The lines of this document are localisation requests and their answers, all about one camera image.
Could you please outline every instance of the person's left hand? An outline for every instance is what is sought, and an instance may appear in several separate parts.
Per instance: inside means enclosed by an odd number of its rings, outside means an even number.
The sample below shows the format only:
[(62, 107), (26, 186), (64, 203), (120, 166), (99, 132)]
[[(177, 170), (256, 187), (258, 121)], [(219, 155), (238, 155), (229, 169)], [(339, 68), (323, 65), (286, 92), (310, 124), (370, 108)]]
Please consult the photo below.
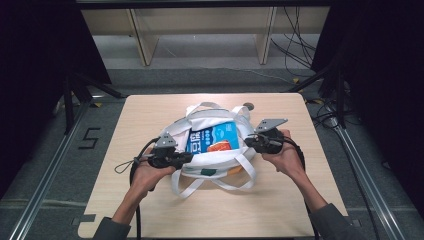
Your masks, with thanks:
[(154, 168), (146, 160), (141, 159), (135, 170), (131, 187), (113, 215), (112, 221), (129, 224), (141, 200), (147, 196), (147, 192), (153, 189), (163, 177), (176, 170), (175, 167)]
[(156, 184), (166, 175), (170, 175), (175, 172), (175, 167), (167, 168), (154, 168), (146, 161), (141, 159), (137, 170), (134, 173), (130, 190), (134, 191), (140, 201), (147, 196), (149, 190), (154, 189)]

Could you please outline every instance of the finger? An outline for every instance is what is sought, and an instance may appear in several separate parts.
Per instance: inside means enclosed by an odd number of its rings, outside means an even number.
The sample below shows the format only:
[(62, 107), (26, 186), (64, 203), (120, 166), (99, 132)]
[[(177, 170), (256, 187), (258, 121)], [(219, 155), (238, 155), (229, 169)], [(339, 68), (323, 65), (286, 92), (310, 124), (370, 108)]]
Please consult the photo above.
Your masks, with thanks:
[(270, 162), (270, 163), (272, 163), (272, 164), (274, 164), (274, 165), (275, 165), (276, 160), (275, 160), (275, 158), (274, 158), (274, 154), (263, 153), (263, 154), (262, 154), (262, 158), (263, 158), (265, 161)]
[(142, 167), (142, 166), (152, 167), (147, 161), (140, 161), (140, 163), (138, 164), (138, 167)]
[(169, 166), (164, 168), (164, 170), (166, 171), (167, 175), (174, 173), (175, 171), (177, 171), (177, 169), (174, 166)]
[(280, 129), (280, 132), (285, 136), (291, 138), (290, 130), (288, 129)]

